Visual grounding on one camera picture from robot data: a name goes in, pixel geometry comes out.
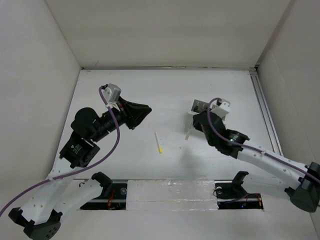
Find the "orange cap black marker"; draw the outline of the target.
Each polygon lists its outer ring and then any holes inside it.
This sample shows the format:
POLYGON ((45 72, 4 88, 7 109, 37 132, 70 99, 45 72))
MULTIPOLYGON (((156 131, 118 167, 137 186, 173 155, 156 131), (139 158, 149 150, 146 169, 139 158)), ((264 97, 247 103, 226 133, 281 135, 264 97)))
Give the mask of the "orange cap black marker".
POLYGON ((196 113, 199 113, 199 112, 200 112, 199 106, 196 105, 196 106, 193 108, 193 111, 196 112, 196 113))

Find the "orange-yellow cap white pen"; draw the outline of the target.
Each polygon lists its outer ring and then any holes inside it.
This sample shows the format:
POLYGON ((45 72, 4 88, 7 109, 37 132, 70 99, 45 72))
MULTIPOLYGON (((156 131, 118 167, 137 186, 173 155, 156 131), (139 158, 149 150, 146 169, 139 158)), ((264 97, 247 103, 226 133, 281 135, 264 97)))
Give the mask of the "orange-yellow cap white pen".
POLYGON ((190 125, 188 127, 187 133, 186 133, 185 138, 184 138, 185 141, 187 141, 189 139, 189 136, 190 136, 192 128, 193 128, 193 121, 190 122, 190 125))

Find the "yellow cap white pen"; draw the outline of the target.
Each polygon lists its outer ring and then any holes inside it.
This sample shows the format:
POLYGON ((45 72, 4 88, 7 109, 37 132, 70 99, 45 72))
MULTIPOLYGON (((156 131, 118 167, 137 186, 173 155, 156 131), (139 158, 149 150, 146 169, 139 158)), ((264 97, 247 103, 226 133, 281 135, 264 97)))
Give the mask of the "yellow cap white pen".
POLYGON ((158 137, 157 131, 154 132, 154 135, 155 135, 155 140, 156 140, 158 152, 159 152, 160 154, 162 154, 162 153, 163 153, 163 150, 162 150, 162 147, 161 147, 161 144, 160 144, 160 141, 159 141, 159 137, 158 137))

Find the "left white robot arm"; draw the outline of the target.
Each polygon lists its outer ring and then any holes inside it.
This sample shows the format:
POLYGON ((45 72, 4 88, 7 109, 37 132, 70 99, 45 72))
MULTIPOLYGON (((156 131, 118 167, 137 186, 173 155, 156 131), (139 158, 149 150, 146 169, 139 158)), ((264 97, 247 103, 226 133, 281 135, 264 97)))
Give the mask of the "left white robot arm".
POLYGON ((9 218, 22 226, 31 240, 50 240, 67 214, 94 198, 104 199, 111 195, 113 181, 97 172, 78 191, 62 197, 75 175, 94 167, 90 161, 100 150, 98 141, 113 131, 119 132, 122 125, 134 130, 151 111, 148 105, 121 97, 101 116, 91 107, 80 109, 70 125, 73 130, 70 139, 60 151, 47 179, 34 185, 38 189, 36 194, 25 205, 12 208, 9 218))

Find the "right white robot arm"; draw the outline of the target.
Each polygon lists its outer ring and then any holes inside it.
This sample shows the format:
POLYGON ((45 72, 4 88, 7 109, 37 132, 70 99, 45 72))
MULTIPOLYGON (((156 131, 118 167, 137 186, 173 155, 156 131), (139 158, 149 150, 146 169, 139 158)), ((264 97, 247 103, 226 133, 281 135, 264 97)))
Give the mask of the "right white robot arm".
POLYGON ((306 165, 280 156, 254 144, 249 137, 227 129, 223 120, 211 111, 193 116, 193 127, 202 132, 207 143, 218 152, 236 160, 250 163, 270 174, 275 180, 263 181, 247 171, 239 171, 229 187, 228 199, 244 198, 263 193, 289 200, 297 208, 314 213, 320 205, 320 165, 306 165))

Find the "white slotted desk organizer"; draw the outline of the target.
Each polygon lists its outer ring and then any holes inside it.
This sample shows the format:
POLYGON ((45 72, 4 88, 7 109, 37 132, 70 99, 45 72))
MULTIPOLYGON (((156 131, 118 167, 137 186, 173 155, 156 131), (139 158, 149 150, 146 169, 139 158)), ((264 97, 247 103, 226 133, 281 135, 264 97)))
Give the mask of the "white slotted desk organizer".
MULTIPOLYGON (((190 127, 193 125, 193 116, 200 114, 208 108, 209 103, 195 99, 193 101, 191 110, 188 111, 188 114, 191 115, 190 127)), ((212 103, 210 106, 210 111, 217 116, 219 116, 222 121, 225 121, 226 116, 229 114, 231 108, 231 103, 225 99, 217 100, 212 103)))

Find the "aluminium rail right side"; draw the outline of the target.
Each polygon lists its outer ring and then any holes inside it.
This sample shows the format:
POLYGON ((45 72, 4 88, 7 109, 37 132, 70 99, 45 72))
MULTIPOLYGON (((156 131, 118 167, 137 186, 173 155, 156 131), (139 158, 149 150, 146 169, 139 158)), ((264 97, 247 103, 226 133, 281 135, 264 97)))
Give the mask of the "aluminium rail right side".
POLYGON ((275 153, 283 155, 282 147, 273 123, 273 119, 263 92, 263 88, 258 76, 256 68, 249 69, 249 75, 252 81, 252 85, 257 97, 258 105, 260 107, 264 123, 268 132, 269 140, 272 146, 272 149, 275 153))

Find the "front metal rail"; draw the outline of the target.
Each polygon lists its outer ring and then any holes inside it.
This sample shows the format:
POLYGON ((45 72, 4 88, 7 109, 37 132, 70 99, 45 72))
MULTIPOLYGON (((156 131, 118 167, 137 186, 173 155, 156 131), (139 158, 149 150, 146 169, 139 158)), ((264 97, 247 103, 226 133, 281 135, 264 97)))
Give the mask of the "front metal rail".
POLYGON ((229 181, 129 180, 117 182, 107 195, 81 206, 81 210, 215 211, 263 210, 258 193, 223 199, 229 181))

